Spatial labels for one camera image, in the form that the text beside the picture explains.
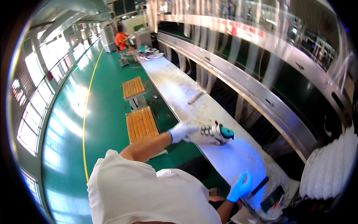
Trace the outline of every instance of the white glove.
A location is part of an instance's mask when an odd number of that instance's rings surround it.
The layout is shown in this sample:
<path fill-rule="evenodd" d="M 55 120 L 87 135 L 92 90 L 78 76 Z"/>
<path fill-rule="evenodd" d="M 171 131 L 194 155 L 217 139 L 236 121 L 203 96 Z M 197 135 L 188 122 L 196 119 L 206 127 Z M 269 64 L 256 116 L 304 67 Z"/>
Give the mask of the white glove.
<path fill-rule="evenodd" d="M 188 134 L 195 132 L 199 129 L 198 126 L 190 125 L 189 122 L 179 122 L 172 129 L 169 129 L 168 132 L 171 136 L 171 143 L 178 143 L 181 140 L 189 142 L 190 139 Z"/>
<path fill-rule="evenodd" d="M 248 191 L 251 189 L 251 182 L 252 182 L 252 177 L 249 171 L 246 171 L 246 173 L 241 173 L 237 181 L 231 187 L 226 200 L 234 203 L 237 202 L 237 200 L 239 200 L 239 198 L 242 195 L 248 193 Z"/>

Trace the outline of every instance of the black hair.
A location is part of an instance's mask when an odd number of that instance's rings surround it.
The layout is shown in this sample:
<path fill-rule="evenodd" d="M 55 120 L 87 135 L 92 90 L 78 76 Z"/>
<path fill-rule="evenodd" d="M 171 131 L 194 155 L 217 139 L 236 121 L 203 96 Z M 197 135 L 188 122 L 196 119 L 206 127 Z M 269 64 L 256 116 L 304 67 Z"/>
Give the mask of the black hair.
<path fill-rule="evenodd" d="M 118 26 L 117 26 L 117 31 L 118 31 L 118 33 L 124 33 L 124 26 L 123 26 L 123 24 L 118 24 Z"/>

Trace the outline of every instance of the worker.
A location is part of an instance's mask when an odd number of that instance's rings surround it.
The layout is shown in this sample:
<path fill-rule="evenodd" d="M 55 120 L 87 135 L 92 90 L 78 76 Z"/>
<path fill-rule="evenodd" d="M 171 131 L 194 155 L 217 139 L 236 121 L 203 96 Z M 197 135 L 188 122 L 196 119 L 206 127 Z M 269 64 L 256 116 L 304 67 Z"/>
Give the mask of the worker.
<path fill-rule="evenodd" d="M 105 158 L 98 159 L 87 184 L 93 224 L 226 223 L 236 202 L 250 190 L 252 178 L 248 171 L 239 175 L 226 200 L 214 208 L 209 204 L 208 189 L 194 176 L 203 176 L 200 162 L 188 162 L 183 170 L 158 172 L 144 163 L 170 144 L 190 141 L 188 134 L 197 130 L 188 122 L 178 123 L 120 153 L 108 150 Z"/>
<path fill-rule="evenodd" d="M 135 50 L 135 46 L 131 45 L 131 44 L 129 44 L 129 45 L 126 44 L 126 41 L 128 40 L 129 35 L 125 33 L 123 24 L 118 24 L 117 30 L 118 30 L 118 33 L 116 34 L 116 38 L 115 38 L 115 42 L 117 45 L 117 51 L 119 52 L 119 51 L 127 49 L 130 52 L 128 55 L 133 55 L 134 61 L 137 62 L 138 59 L 133 53 L 133 51 Z"/>

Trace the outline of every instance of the white shirt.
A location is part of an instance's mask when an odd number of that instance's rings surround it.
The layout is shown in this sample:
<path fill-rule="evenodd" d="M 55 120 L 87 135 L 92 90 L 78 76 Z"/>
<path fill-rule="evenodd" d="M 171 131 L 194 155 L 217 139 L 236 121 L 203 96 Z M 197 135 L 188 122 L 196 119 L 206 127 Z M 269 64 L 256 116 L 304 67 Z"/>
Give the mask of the white shirt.
<path fill-rule="evenodd" d="M 198 179 L 179 169 L 155 172 L 151 165 L 124 159 L 111 149 L 97 160 L 87 186 L 94 224 L 221 223 Z"/>

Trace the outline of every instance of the fluorescent light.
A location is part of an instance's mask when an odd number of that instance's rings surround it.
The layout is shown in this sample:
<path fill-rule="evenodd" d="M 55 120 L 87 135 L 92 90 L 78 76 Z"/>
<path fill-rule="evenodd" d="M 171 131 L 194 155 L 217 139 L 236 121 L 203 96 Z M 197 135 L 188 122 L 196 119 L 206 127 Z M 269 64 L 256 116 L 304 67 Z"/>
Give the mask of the fluorescent light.
<path fill-rule="evenodd" d="M 277 25 L 277 23 L 276 23 L 276 22 L 274 22 L 274 21 L 272 21 L 272 20 L 266 19 L 266 21 L 267 21 L 267 22 L 269 22 L 269 23 L 274 24 L 275 26 Z"/>

